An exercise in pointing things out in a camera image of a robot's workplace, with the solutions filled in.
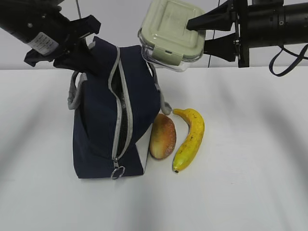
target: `plastic container lid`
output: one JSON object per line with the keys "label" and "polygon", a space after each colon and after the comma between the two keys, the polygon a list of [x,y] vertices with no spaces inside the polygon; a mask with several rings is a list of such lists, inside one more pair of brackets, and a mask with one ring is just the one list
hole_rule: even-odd
{"label": "plastic container lid", "polygon": [[203,54],[205,32],[186,29],[190,19],[205,12],[179,0],[154,0],[139,34],[144,46],[152,48],[152,58],[167,65],[195,62]]}

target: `food container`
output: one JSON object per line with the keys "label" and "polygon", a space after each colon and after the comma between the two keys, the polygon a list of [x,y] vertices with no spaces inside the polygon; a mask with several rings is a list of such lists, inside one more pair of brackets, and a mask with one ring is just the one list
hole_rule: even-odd
{"label": "food container", "polygon": [[186,29],[205,12],[179,0],[154,0],[139,30],[143,58],[174,71],[184,71],[203,55],[205,31]]}

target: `robotic arm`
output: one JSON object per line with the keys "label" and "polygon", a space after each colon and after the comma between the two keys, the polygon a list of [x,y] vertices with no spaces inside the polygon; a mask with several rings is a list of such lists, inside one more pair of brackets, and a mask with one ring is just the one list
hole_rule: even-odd
{"label": "robotic arm", "polygon": [[[303,59],[308,47],[300,55],[284,48],[288,44],[308,42],[308,3],[284,6],[283,0],[228,0],[216,9],[191,19],[189,30],[230,31],[235,24],[235,33],[205,41],[204,54],[213,55],[229,62],[238,57],[239,67],[249,67],[249,49],[280,46],[282,50],[297,57],[283,73],[290,72]],[[275,56],[270,63],[271,72]]]}
{"label": "robotic arm", "polygon": [[[1,0],[0,27],[28,44],[25,62],[35,66],[39,61],[54,61],[54,66],[97,74],[100,65],[92,56],[85,37],[99,33],[101,23],[92,15],[69,21],[58,6],[64,0]],[[204,54],[249,66],[249,49],[280,46],[297,57],[292,70],[304,56],[283,47],[308,42],[308,3],[286,5],[283,0],[227,0],[218,8],[189,20],[189,30],[230,31],[235,33],[205,41]]]}
{"label": "robotic arm", "polygon": [[0,27],[33,48],[25,62],[54,61],[58,68],[97,74],[100,66],[85,37],[99,33],[101,23],[92,15],[69,21],[58,6],[64,0],[1,0]]}

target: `white wall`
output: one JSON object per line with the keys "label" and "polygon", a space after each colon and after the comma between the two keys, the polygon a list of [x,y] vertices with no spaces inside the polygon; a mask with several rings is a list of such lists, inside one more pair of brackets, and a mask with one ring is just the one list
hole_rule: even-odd
{"label": "white wall", "polygon": [[[152,0],[79,0],[82,16],[94,15],[102,23],[99,37],[117,46],[131,46],[139,44],[137,32],[146,15],[147,9]],[[205,11],[214,9],[218,0],[186,0],[195,4]],[[307,2],[308,0],[285,0],[286,4]],[[75,0],[65,0],[61,4],[62,13],[70,20],[78,19]],[[207,39],[211,39],[212,31],[208,31]],[[217,32],[216,37],[226,35]],[[0,30],[0,69],[31,69],[23,62],[25,54],[30,48],[19,42],[17,39]],[[293,45],[289,48],[299,52],[303,45]],[[267,66],[272,57],[279,51],[279,48],[251,49],[251,66]],[[195,66],[205,67],[208,64],[208,56],[204,56]],[[282,55],[276,65],[289,65],[294,58],[289,55]],[[211,67],[236,66],[237,63],[228,63],[222,59],[212,57]],[[52,68],[48,62],[39,63],[36,68]]]}

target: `bag zipper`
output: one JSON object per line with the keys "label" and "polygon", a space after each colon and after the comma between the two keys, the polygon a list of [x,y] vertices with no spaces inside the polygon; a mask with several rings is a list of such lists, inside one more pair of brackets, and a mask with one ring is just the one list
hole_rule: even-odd
{"label": "bag zipper", "polygon": [[[117,95],[117,93],[115,92],[116,89],[113,89],[113,80],[114,80],[114,75],[116,73],[116,71],[119,70],[119,75],[120,75],[120,82],[118,82],[117,84],[120,84],[121,86],[121,96]],[[129,100],[129,94],[128,94],[128,89],[127,89],[127,84],[126,84],[126,78],[125,78],[125,73],[123,70],[123,66],[122,66],[122,62],[120,59],[120,49],[117,47],[117,58],[115,61],[115,64],[113,66],[113,69],[110,73],[109,76],[109,90],[112,92],[112,94],[115,96],[116,98],[116,103],[117,103],[117,121],[116,121],[116,129],[115,129],[115,137],[114,137],[114,144],[113,144],[113,150],[112,150],[112,160],[114,162],[114,171],[111,175],[111,178],[113,180],[120,178],[124,175],[125,173],[125,167],[123,166],[119,166],[119,159],[122,158],[122,156],[124,155],[125,151],[127,150],[131,138],[132,138],[132,130],[133,130],[133,116],[132,116],[132,110],[131,110],[131,105],[130,105],[130,100]],[[122,120],[126,119],[127,120],[127,124],[123,124],[124,126],[127,125],[126,127],[122,127]],[[123,135],[123,133],[121,133],[122,129],[127,129],[126,132],[124,133],[124,135],[126,135],[125,137],[125,143],[124,143],[124,147],[122,148],[122,150],[119,150],[119,142],[120,142],[120,136]],[[117,171],[122,170],[122,173],[120,174],[119,177],[114,177],[114,174]]]}

